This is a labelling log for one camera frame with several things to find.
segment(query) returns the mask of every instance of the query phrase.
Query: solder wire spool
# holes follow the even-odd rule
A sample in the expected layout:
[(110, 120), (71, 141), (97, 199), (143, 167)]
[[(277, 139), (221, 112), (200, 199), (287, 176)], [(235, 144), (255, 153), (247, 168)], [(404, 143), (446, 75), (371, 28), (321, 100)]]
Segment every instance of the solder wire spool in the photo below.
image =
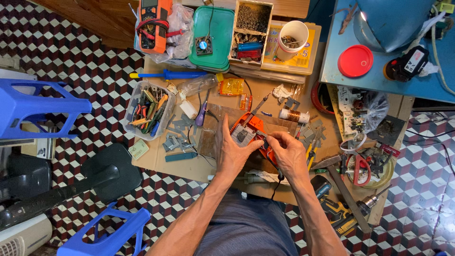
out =
[(310, 115), (308, 113), (302, 113), (299, 111), (285, 109), (280, 110), (279, 117), (281, 119), (289, 120), (298, 123), (308, 123), (310, 121)]

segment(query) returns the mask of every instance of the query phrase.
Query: cooling fan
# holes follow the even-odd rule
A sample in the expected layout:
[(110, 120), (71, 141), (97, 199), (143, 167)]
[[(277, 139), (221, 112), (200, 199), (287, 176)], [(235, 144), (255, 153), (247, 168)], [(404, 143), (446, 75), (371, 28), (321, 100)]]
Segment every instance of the cooling fan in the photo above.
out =
[(210, 36), (201, 36), (194, 39), (196, 55), (208, 55), (213, 53), (212, 38)]

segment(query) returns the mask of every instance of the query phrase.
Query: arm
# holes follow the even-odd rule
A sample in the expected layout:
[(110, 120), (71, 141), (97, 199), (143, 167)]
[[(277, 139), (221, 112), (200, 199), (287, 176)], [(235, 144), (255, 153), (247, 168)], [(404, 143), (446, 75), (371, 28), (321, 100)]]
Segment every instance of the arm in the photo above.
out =
[(180, 215), (158, 238), (146, 256), (193, 255), (199, 245), (210, 219), (242, 170), (248, 156), (264, 142), (258, 140), (239, 148), (232, 140), (228, 128), (228, 115), (218, 124), (215, 138), (217, 173), (201, 196)]
[(297, 200), (312, 256), (347, 255), (341, 240), (330, 225), (310, 183), (302, 143), (285, 132), (269, 134), (267, 142), (275, 151), (281, 171), (291, 184)]

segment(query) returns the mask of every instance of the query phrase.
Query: plastic bottle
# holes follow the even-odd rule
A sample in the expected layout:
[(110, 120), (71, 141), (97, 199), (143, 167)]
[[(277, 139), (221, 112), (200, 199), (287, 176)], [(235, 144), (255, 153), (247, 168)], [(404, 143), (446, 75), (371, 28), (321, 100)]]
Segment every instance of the plastic bottle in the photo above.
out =
[(186, 100), (187, 97), (217, 86), (219, 82), (223, 81), (223, 79), (222, 73), (218, 73), (216, 75), (207, 74), (202, 77), (183, 82), (177, 86), (177, 89), (179, 91), (180, 98), (182, 98), (182, 100)]

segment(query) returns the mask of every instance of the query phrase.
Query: orange power tool housing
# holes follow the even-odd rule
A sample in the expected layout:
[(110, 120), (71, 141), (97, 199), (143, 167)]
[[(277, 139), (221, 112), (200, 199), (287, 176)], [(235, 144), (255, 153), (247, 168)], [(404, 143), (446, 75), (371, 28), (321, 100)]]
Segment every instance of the orange power tool housing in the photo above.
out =
[[(163, 19), (172, 13), (172, 0), (139, 0), (138, 18), (140, 21), (149, 19)], [(145, 53), (164, 53), (166, 50), (166, 30), (160, 26), (154, 26), (150, 32), (155, 40), (144, 40), (139, 34), (139, 47)]]
[[(232, 127), (232, 129), (230, 131), (230, 134), (232, 134), (234, 132), (234, 130), (237, 127), (238, 124), (243, 125), (244, 122), (248, 119), (248, 117), (250, 115), (252, 115), (251, 112), (246, 112), (242, 117), (240, 117), (235, 122), (234, 126)], [(247, 123), (247, 127), (252, 129), (253, 131), (261, 131), (264, 134), (266, 134), (265, 131), (264, 131), (264, 122), (261, 119), (259, 119), (258, 117), (256, 117), (255, 115), (253, 115), (252, 118), (250, 119), (250, 121)], [(255, 140), (263, 140), (264, 141), (264, 146), (260, 147), (259, 151), (265, 157), (265, 159), (268, 159), (267, 158), (267, 152), (270, 152), (268, 154), (270, 160), (276, 166), (278, 166), (277, 165), (277, 160), (275, 158), (275, 152), (272, 150), (272, 148), (270, 146), (268, 146), (268, 143), (266, 143), (267, 141), (265, 140), (265, 138), (262, 135), (256, 134), (256, 136), (254, 136), (254, 138), (248, 144), (250, 144), (251, 142), (253, 142)]]

